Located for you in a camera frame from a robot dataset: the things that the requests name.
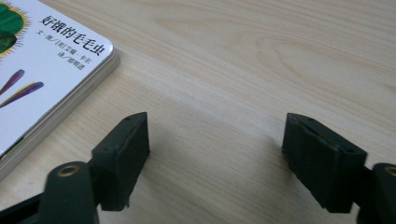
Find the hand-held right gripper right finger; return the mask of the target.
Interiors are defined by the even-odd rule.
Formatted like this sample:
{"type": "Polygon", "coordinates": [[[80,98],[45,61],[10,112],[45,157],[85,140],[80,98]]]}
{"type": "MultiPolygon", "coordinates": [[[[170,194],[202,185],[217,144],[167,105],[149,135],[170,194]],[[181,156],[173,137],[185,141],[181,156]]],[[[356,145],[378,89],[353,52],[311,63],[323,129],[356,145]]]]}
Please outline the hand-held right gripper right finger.
{"type": "Polygon", "coordinates": [[[282,153],[289,168],[331,213],[348,213],[367,153],[319,121],[289,113],[282,153]]]}

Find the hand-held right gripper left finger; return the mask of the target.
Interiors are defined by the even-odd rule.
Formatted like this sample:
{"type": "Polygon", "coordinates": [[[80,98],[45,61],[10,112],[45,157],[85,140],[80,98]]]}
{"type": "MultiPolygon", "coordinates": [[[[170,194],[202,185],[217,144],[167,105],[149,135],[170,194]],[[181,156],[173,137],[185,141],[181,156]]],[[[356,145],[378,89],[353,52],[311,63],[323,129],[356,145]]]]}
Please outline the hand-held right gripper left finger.
{"type": "Polygon", "coordinates": [[[148,114],[122,119],[92,150],[89,168],[93,197],[104,211],[121,211],[149,156],[148,114]]]}

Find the white caterpillar board book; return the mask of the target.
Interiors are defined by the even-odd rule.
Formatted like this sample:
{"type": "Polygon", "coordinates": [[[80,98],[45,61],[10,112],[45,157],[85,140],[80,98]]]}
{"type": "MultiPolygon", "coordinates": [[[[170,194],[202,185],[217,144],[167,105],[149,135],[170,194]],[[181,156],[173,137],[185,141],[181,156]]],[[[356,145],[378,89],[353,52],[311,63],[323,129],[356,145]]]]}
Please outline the white caterpillar board book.
{"type": "Polygon", "coordinates": [[[0,181],[119,64],[110,40],[40,0],[0,0],[0,181]]]}

